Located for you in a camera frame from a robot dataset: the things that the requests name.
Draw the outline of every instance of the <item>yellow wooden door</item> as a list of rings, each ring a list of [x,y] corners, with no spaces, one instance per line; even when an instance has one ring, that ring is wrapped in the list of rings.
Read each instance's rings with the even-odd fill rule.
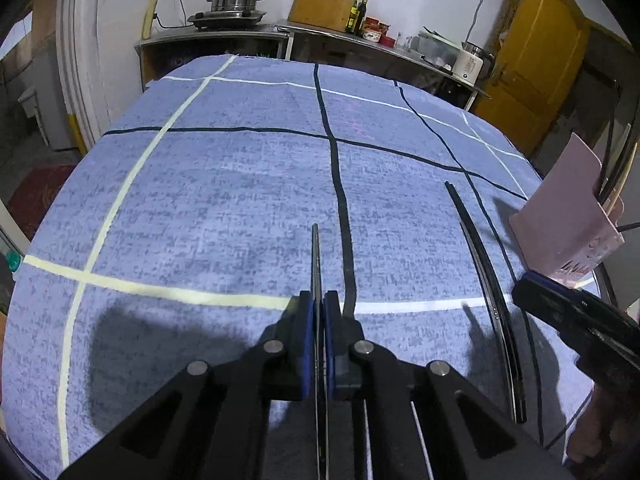
[[[580,68],[590,25],[574,0],[521,0],[473,112],[531,155]]]

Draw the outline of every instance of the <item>doorway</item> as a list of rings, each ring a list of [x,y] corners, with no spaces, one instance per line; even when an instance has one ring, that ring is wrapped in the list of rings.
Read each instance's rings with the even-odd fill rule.
[[[473,112],[531,156],[571,88],[589,31],[575,0],[520,0],[484,89],[489,97]]]
[[[615,81],[619,95],[615,96]],[[612,157],[622,148],[625,125],[636,113],[640,96],[640,58],[612,33],[592,27],[578,75],[531,163],[541,176],[551,170],[575,132],[602,160],[613,117]],[[613,101],[617,101],[613,114]]]
[[[0,311],[51,203],[81,160],[58,71],[57,0],[31,0],[0,45]]]

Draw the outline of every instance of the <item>metal screw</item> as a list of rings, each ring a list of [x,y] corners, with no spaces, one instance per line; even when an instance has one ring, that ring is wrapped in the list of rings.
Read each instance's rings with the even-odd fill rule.
[[[202,375],[207,371],[207,368],[209,368],[209,365],[207,365],[206,362],[194,361],[193,363],[189,363],[189,366],[187,366],[187,373],[189,375]]]
[[[374,345],[371,341],[366,341],[364,339],[361,339],[360,341],[357,341],[355,345],[353,345],[353,349],[358,354],[367,355],[373,352]]]
[[[277,339],[271,339],[264,344],[264,351],[267,354],[277,354],[282,352],[284,345],[282,341],[278,341]]]
[[[434,361],[429,365],[429,370],[431,370],[431,373],[433,374],[444,377],[449,373],[449,371],[451,370],[451,367],[449,366],[448,363],[444,361]]]

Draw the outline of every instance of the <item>yellow tape line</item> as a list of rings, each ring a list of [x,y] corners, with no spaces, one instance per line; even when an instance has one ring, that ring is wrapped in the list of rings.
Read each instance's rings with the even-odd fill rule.
[[[252,306],[270,310],[284,310],[290,298],[278,298],[276,296],[264,296],[261,294],[219,294],[205,292],[191,288],[177,286],[149,285],[147,283],[132,282],[120,278],[111,278],[101,274],[73,269],[37,258],[27,256],[24,263],[36,269],[46,270],[51,274],[62,276],[86,285],[108,288],[126,294],[137,294],[147,298],[159,298],[161,300],[179,301],[186,304],[204,306]]]
[[[593,276],[591,276],[590,278],[588,278],[586,280],[582,280],[581,282],[576,283],[574,288],[581,288],[582,286],[589,285],[590,283],[593,283],[595,281],[596,281],[596,279]]]

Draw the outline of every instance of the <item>blue tablecloth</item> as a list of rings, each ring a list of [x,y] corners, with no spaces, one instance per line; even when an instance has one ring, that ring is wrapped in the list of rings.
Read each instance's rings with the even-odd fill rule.
[[[78,165],[17,273],[2,363],[10,438],[54,478],[190,361],[237,358],[308,288],[314,222],[323,288],[355,301],[368,339],[418,364],[447,360],[504,407],[446,180],[508,294],[524,270],[508,216],[540,180],[494,127],[353,70],[233,56],[180,67]],[[538,439],[531,345],[510,308]],[[531,326],[548,443],[591,381],[554,330]],[[296,410],[273,407],[267,478],[313,476]]]

